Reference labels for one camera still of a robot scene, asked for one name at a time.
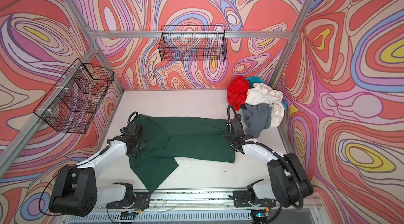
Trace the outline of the green t shirt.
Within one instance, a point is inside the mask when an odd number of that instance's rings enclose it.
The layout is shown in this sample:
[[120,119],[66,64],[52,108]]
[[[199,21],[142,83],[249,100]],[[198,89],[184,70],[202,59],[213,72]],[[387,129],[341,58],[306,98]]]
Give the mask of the green t shirt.
[[129,165],[149,192],[154,192],[177,169],[177,157],[235,162],[235,151],[224,139],[224,119],[139,114],[132,122],[142,126],[140,139],[145,146],[129,157]]

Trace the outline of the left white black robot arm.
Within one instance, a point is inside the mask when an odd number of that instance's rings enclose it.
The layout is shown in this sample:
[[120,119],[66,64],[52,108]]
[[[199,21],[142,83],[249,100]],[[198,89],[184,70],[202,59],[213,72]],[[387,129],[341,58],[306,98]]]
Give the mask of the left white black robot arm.
[[129,208],[135,202],[133,186],[117,182],[99,187],[98,177],[123,156],[131,157],[145,147],[143,127],[129,123],[121,134],[109,139],[105,148],[74,166],[63,167],[56,175],[48,210],[59,215],[84,217],[94,208],[112,205]]

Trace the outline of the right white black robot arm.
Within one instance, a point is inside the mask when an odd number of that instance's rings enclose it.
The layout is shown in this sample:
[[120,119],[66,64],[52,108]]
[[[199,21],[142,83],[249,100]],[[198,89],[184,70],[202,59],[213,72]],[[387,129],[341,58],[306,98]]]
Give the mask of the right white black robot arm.
[[234,151],[252,157],[268,170],[269,182],[261,179],[247,186],[245,194],[249,204],[260,206],[264,200],[273,200],[285,208],[303,209],[304,199],[314,189],[294,153],[278,153],[244,134],[242,123],[236,118],[227,122],[224,136]]

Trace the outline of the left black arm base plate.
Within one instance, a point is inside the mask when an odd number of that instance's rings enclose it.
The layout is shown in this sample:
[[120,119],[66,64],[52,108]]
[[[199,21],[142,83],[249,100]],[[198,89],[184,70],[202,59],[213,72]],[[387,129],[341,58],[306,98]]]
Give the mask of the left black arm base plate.
[[151,193],[148,191],[133,192],[133,196],[124,198],[121,201],[107,204],[107,209],[133,209],[145,210],[149,208]]

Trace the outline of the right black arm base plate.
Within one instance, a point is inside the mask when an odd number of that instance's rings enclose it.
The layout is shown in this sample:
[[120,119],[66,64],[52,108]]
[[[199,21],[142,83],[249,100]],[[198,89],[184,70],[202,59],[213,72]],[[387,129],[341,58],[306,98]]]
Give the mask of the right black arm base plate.
[[276,202],[271,199],[258,199],[250,190],[234,190],[228,195],[228,198],[233,201],[236,208],[273,208],[276,207]]

